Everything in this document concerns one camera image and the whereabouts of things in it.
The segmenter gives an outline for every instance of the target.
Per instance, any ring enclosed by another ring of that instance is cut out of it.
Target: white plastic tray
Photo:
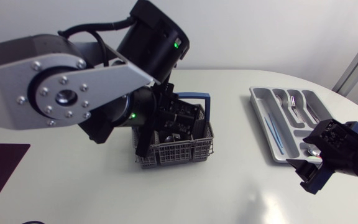
[[[312,113],[320,121],[333,118],[317,94],[312,90],[296,88],[251,87],[249,90],[251,103],[264,130],[274,161],[304,159],[315,164],[321,163],[320,158],[308,152],[308,148],[313,145],[302,140],[309,136],[317,125]],[[304,121],[301,121],[292,110],[290,96],[294,96],[296,110]],[[280,136],[282,148],[276,143],[266,123],[267,120],[271,125],[269,115]]]

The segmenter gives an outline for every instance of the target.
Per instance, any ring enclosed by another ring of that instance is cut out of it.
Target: table surface
[[[334,174],[316,195],[272,160],[251,86],[314,90],[340,122],[358,106],[314,83],[256,70],[175,70],[175,91],[211,95],[214,151],[206,162],[142,170],[131,129],[97,145],[78,127],[11,131],[31,147],[0,193],[0,223],[358,223],[358,178]]]

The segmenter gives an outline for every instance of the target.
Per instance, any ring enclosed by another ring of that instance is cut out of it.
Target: metal bolt
[[[42,69],[42,66],[41,66],[41,63],[38,62],[38,61],[34,61],[31,65],[32,69],[34,69],[34,71],[41,71]]]
[[[62,85],[66,85],[68,83],[68,79],[67,79],[67,77],[63,76],[60,78],[59,82]]]
[[[82,59],[79,59],[78,62],[77,62],[77,67],[78,67],[79,69],[84,69],[84,68],[86,67],[85,61],[82,60]]]
[[[71,118],[71,117],[73,117],[73,112],[67,111],[65,116],[66,116],[66,118]]]
[[[40,90],[40,94],[41,96],[47,96],[48,95],[48,88],[45,88],[43,87],[41,90]]]
[[[50,126],[50,127],[51,127],[51,126],[54,126],[54,125],[56,125],[56,121],[54,121],[54,120],[48,120],[48,121],[47,121],[47,125]]]
[[[83,115],[83,117],[84,117],[85,119],[88,119],[88,118],[91,117],[91,113],[86,112],[86,113]]]
[[[90,105],[90,103],[86,100],[84,101],[84,103],[82,103],[83,108],[87,108],[87,107],[89,107],[89,105]]]
[[[51,106],[47,106],[47,107],[45,107],[45,109],[44,109],[44,112],[45,112],[46,114],[50,114],[50,113],[52,113],[52,111],[53,111],[53,108],[52,108]]]
[[[24,96],[19,96],[16,99],[17,104],[23,105],[25,102],[27,102],[27,99]]]
[[[82,86],[80,86],[80,90],[81,91],[88,91],[88,86],[86,84],[82,84]]]

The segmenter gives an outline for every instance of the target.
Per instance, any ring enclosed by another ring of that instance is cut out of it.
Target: robotic arm
[[[97,33],[126,27],[117,50]],[[98,42],[68,41],[78,32],[89,32]],[[139,127],[139,156],[146,156],[154,130],[191,134],[200,109],[178,100],[168,82],[190,43],[151,2],[139,0],[124,21],[84,24],[58,34],[0,43],[0,127],[79,124],[97,143],[105,142],[114,127]]]
[[[301,186],[307,192],[316,194],[335,172],[358,177],[357,122],[341,124],[334,119],[321,121],[303,140],[316,145],[323,160],[316,167],[304,160],[287,159],[302,178]]]

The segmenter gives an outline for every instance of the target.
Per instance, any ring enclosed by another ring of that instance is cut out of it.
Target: black cable
[[[108,23],[98,23],[98,24],[82,24],[78,26],[71,27],[66,31],[58,31],[57,33],[65,38],[69,38],[71,35],[84,32],[88,30],[93,31],[108,31],[108,30],[119,30],[126,27],[129,27],[135,23],[135,19],[128,17],[126,20],[118,22],[108,22]]]
[[[104,43],[102,37],[93,30],[87,30],[87,32],[90,33],[98,41],[98,44],[100,46],[100,51],[102,52],[103,66],[108,67],[109,57],[107,55],[106,44]]]
[[[44,224],[44,223],[40,222],[40,221],[29,221],[29,222],[25,222],[23,224]]]

